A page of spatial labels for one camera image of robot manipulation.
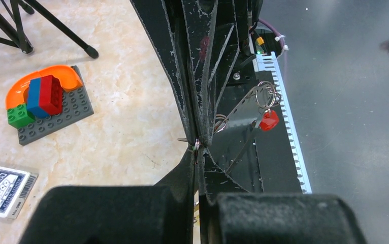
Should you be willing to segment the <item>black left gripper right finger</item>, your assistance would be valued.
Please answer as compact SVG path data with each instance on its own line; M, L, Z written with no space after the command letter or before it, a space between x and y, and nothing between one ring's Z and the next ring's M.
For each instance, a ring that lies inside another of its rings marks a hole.
M244 191L198 152L201 243L366 243L352 209L325 194Z

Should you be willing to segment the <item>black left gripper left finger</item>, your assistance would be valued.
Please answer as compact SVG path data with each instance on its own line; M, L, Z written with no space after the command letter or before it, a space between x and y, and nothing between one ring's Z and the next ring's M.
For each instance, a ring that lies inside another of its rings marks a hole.
M192 243L195 152L152 186L61 186L39 202L21 243Z

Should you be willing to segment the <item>perforated metal keyring plate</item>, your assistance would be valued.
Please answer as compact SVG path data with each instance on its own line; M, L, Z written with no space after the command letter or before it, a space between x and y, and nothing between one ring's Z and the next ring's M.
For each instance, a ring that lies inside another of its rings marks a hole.
M276 85L261 81L250 89L241 101L217 126L211 148L222 162L222 169L230 173L252 145L263 115L281 101Z

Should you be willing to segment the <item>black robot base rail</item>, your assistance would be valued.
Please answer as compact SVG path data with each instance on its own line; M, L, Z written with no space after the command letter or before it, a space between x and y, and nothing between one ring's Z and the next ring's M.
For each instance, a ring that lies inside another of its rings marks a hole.
M280 43L271 30L259 27L250 37L249 48L252 56L241 59L241 66L230 76L219 101L216 126L261 81L275 84L281 94L280 104L273 107L279 123L270 131L258 132L227 175L248 192L310 194L311 184L278 65ZM213 149L211 154L222 169L223 163L217 162Z

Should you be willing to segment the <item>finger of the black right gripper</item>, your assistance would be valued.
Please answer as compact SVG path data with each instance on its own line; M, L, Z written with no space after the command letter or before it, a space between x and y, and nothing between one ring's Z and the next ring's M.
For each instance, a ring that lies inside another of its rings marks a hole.
M167 75L188 143L196 141L196 127L190 107L186 73L175 46L165 1L131 1L157 57Z
M247 1L182 1L188 44L188 78L196 125L203 146L212 143L217 83L226 83L248 35Z

